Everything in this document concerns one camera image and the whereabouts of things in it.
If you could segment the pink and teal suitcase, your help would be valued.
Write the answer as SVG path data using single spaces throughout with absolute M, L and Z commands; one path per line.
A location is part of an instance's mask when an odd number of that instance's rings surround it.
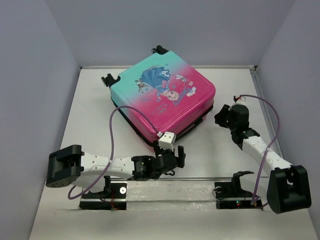
M 212 110 L 216 88 L 173 51 L 161 45 L 113 77 L 101 77 L 120 114 L 150 149 L 165 132 L 180 140 Z

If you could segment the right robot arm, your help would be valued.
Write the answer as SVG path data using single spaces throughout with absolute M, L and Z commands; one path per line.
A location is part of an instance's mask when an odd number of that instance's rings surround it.
M 243 104 L 223 105 L 215 123 L 230 130 L 232 141 L 268 174 L 266 199 L 276 214 L 310 208 L 312 198 L 307 170 L 284 160 L 249 126 L 249 109 Z

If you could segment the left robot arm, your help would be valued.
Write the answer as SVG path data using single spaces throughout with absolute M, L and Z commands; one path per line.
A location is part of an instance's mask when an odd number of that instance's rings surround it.
M 99 192 L 99 181 L 105 176 L 128 181 L 157 180 L 162 175 L 175 175 L 175 168 L 185 166 L 183 146 L 161 148 L 154 142 L 155 156 L 138 155 L 109 159 L 82 150 L 81 145 L 70 145 L 48 157 L 46 187 L 64 188 L 70 185 Z

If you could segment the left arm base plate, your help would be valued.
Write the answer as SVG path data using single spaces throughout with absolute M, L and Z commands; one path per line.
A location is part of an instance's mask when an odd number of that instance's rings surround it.
M 127 181 L 110 180 L 103 191 L 88 192 L 80 198 L 81 210 L 125 211 L 127 209 Z

